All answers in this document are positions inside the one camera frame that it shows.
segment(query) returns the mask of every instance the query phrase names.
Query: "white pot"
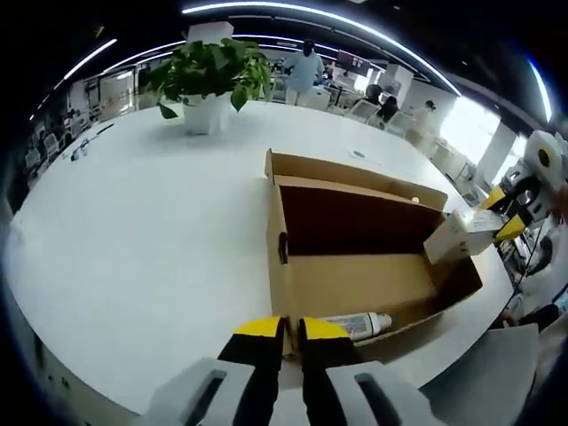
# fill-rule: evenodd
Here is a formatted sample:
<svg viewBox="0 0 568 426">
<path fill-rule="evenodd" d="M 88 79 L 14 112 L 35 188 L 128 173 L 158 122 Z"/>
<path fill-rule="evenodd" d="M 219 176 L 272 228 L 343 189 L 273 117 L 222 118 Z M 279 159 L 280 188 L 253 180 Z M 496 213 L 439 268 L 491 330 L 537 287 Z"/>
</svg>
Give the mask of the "white pot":
<svg viewBox="0 0 568 426">
<path fill-rule="evenodd" d="M 190 133 L 207 135 L 225 131 L 231 114 L 231 93 L 221 96 L 187 96 L 184 99 L 185 127 Z"/>
</svg>

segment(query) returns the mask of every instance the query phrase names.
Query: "white tube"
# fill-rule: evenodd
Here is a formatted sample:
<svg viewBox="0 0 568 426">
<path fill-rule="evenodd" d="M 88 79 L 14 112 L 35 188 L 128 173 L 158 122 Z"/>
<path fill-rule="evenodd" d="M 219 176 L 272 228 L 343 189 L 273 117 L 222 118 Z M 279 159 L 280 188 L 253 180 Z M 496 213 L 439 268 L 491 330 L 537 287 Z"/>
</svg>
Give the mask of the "white tube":
<svg viewBox="0 0 568 426">
<path fill-rule="evenodd" d="M 359 342 L 376 337 L 385 328 L 392 325 L 392 318 L 389 315 L 377 314 L 374 312 L 353 313 L 351 315 L 339 315 L 336 317 L 320 318 L 327 322 L 332 322 L 344 328 L 353 342 Z"/>
</svg>

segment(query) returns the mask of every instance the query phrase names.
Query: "small white box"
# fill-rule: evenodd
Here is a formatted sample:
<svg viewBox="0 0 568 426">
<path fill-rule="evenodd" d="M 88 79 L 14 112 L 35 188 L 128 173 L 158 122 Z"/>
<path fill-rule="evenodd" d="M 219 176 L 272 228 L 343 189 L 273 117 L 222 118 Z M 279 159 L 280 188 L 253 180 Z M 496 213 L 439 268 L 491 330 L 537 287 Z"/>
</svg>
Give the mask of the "small white box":
<svg viewBox="0 0 568 426">
<path fill-rule="evenodd" d="M 221 40 L 233 36 L 233 30 L 234 27 L 229 22 L 208 22 L 192 25 L 187 31 L 187 44 L 198 41 L 205 44 L 221 44 Z"/>
<path fill-rule="evenodd" d="M 459 211 L 424 242 L 431 264 L 478 255 L 487 249 L 506 220 L 491 210 Z"/>
</svg>

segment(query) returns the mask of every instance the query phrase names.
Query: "white table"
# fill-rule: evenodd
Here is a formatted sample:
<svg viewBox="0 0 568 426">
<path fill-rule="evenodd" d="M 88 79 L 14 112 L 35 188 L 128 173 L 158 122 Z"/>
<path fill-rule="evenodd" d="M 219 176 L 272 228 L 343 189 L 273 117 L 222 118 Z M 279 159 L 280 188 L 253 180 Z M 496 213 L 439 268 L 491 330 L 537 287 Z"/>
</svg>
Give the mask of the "white table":
<svg viewBox="0 0 568 426">
<path fill-rule="evenodd" d="M 448 193 L 446 211 L 466 207 L 406 141 L 336 115 L 250 102 L 225 134 L 194 138 L 182 119 L 166 122 L 156 108 L 111 122 L 87 157 L 60 156 L 43 174 L 12 222 L 4 261 L 18 305 L 49 350 L 136 413 L 182 369 L 216 357 L 240 324 L 271 314 L 267 148 L 434 187 Z M 381 359 L 416 386 L 453 364 L 511 295 L 493 248 L 474 260 L 483 288 L 383 343 Z M 282 388 L 293 387 L 288 376 Z M 299 390 L 280 395 L 301 401 Z"/>
</svg>

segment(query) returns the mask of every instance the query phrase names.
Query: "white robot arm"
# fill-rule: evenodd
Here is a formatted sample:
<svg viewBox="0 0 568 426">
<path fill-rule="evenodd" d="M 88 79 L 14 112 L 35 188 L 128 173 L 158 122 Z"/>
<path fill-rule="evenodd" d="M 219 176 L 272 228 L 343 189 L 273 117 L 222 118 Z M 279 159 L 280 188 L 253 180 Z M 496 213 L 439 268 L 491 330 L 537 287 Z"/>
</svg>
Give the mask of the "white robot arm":
<svg viewBox="0 0 568 426">
<path fill-rule="evenodd" d="M 517 237 L 542 221 L 568 182 L 568 143 L 560 136 L 536 130 L 526 142 L 525 156 L 505 173 L 482 204 L 508 218 L 497 240 Z"/>
</svg>

